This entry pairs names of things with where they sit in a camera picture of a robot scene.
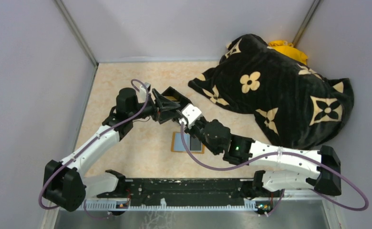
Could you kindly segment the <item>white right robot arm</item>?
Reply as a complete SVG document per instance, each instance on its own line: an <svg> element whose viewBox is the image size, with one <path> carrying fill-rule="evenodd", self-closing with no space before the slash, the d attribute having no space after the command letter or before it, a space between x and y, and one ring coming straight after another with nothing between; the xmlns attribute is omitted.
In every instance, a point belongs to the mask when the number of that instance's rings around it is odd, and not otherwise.
<svg viewBox="0 0 372 229"><path fill-rule="evenodd" d="M313 189L328 195L341 195L341 161L330 146L318 150L299 150L272 146L252 138L234 135L218 120L208 122L200 117L192 124L185 119L184 131L200 140L214 155L233 168L263 166L270 171L257 171L252 190L259 197L281 189Z"/></svg>

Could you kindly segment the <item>black plastic card box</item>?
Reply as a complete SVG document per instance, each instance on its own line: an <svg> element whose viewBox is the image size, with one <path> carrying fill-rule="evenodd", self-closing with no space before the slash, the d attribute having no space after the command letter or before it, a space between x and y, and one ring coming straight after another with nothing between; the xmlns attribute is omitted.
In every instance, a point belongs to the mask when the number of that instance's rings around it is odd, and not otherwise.
<svg viewBox="0 0 372 229"><path fill-rule="evenodd" d="M169 86L166 90L162 92L162 95L172 101L176 102L180 105L179 110L183 110L188 104L192 104L192 102L175 88Z"/></svg>

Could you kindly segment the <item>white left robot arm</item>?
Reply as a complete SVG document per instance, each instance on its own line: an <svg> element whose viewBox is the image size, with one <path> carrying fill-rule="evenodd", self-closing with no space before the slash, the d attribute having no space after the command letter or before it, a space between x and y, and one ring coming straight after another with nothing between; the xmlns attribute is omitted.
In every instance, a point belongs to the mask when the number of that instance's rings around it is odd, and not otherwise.
<svg viewBox="0 0 372 229"><path fill-rule="evenodd" d="M75 211L84 200L97 195L111 193L122 197L127 191L125 176L107 170L102 175L85 177L92 165L111 147L118 144L133 128L137 119L152 118L163 124L180 114L191 103L172 87L164 94L152 90L152 99L148 91L143 92L144 103L140 103L134 88L123 88L116 97L116 105L109 112L96 133L80 148L60 161L51 160L44 171L43 187L39 195L39 205L43 209L42 199L54 203L56 207Z"/></svg>

